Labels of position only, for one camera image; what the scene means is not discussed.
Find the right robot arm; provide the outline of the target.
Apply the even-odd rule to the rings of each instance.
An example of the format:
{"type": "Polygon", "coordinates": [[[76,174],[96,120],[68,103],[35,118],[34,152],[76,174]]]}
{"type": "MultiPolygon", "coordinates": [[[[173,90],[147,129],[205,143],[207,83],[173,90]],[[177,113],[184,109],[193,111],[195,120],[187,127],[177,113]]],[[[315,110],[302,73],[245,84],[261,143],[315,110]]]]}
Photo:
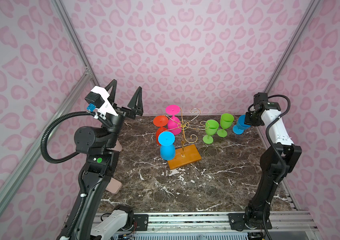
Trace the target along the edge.
{"type": "Polygon", "coordinates": [[[257,191],[249,201],[243,214],[229,214],[232,230],[254,230],[262,227],[268,230],[267,220],[274,194],[288,173],[295,167],[302,149],[294,144],[283,123],[281,108],[271,102],[267,94],[255,96],[253,111],[248,111],[242,120],[249,126],[266,126],[266,138],[270,147],[261,155],[262,176],[257,191]]]}

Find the green wine glass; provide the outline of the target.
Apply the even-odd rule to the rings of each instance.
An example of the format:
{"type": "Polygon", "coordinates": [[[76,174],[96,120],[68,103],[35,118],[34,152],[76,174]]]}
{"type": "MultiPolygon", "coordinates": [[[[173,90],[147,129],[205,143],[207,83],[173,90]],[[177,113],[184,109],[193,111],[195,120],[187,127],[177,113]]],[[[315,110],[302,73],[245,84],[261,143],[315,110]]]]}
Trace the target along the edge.
{"type": "Polygon", "coordinates": [[[234,116],[229,113],[222,114],[220,119],[221,129],[217,131],[217,135],[219,137],[224,138],[228,135],[226,129],[231,127],[231,125],[234,122],[234,119],[235,119],[234,116]]]}
{"type": "Polygon", "coordinates": [[[212,144],[214,139],[213,135],[218,131],[219,123],[216,120],[207,120],[205,124],[206,135],[203,137],[205,144],[212,144]]]}

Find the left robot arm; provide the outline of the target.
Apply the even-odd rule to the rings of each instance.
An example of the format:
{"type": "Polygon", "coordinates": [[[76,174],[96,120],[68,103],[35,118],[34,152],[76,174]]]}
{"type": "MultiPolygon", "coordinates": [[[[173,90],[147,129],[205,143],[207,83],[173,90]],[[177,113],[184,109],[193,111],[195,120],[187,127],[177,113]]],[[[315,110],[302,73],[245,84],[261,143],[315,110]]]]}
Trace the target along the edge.
{"type": "Polygon", "coordinates": [[[88,107],[76,116],[91,116],[102,126],[80,127],[75,135],[76,154],[85,154],[86,161],[78,174],[79,193],[71,213],[58,236],[59,240],[109,240],[119,230],[133,231],[132,207],[118,205],[96,227],[93,227],[100,200],[114,180],[119,151],[115,150],[126,118],[142,116],[142,87],[138,87],[127,107],[114,103],[117,80],[106,87],[95,86],[85,97],[88,107]]]}

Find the blue wine glass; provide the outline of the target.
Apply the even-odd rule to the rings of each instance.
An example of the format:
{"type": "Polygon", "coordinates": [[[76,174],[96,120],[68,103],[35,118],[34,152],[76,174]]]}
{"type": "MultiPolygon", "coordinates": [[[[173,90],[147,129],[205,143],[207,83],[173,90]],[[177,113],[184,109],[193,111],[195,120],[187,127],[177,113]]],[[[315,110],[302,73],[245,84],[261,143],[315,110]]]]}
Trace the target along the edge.
{"type": "Polygon", "coordinates": [[[158,142],[160,144],[161,158],[166,161],[174,159],[176,155],[175,135],[172,132],[164,131],[158,136],[158,142]]]}
{"type": "Polygon", "coordinates": [[[240,116],[238,118],[236,125],[233,126],[233,132],[236,135],[243,134],[245,130],[251,127],[250,125],[245,124],[245,118],[246,118],[245,115],[240,116]]]}

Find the blue wine glass front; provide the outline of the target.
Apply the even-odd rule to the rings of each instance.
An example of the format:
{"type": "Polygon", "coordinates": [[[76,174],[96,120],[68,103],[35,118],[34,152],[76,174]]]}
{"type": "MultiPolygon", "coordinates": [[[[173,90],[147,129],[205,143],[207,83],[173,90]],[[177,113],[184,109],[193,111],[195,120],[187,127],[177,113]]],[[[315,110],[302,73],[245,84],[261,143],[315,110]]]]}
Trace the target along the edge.
{"type": "Polygon", "coordinates": [[[245,124],[245,118],[246,118],[245,115],[240,116],[238,118],[236,125],[233,126],[233,132],[236,135],[243,134],[245,130],[251,127],[250,125],[245,124]]]}

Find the green wine glass front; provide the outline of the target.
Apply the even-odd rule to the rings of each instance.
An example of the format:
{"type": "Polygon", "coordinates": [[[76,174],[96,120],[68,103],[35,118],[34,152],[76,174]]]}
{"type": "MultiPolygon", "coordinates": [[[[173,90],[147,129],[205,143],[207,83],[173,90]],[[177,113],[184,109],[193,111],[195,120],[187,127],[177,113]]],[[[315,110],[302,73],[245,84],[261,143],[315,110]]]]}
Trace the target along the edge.
{"type": "Polygon", "coordinates": [[[212,144],[214,139],[213,135],[218,131],[219,123],[216,120],[207,120],[205,124],[206,135],[203,137],[205,144],[212,144]]]}

